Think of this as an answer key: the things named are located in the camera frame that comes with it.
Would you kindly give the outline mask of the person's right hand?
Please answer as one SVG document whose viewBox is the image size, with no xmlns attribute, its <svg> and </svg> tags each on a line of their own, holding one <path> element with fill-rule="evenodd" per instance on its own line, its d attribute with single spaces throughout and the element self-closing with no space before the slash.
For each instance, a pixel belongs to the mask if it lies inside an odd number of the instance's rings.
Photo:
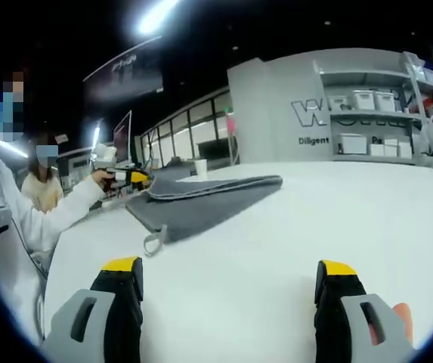
<svg viewBox="0 0 433 363">
<path fill-rule="evenodd" d="M 410 343 L 413 343 L 413 319 L 410 307 L 406 303 L 401 302 L 395 305 L 392 309 L 404 322 L 405 336 Z"/>
</svg>

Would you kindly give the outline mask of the person's left hand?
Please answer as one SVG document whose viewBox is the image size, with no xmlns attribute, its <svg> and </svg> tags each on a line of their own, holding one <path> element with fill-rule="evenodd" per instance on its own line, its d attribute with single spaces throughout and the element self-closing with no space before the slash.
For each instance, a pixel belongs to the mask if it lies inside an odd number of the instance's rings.
<svg viewBox="0 0 433 363">
<path fill-rule="evenodd" d="M 103 190 L 107 192 L 111 189 L 111 184 L 115 180 L 115 174 L 113 172 L 108 172 L 103 169 L 97 169 L 91 174 L 94 182 Z"/>
</svg>

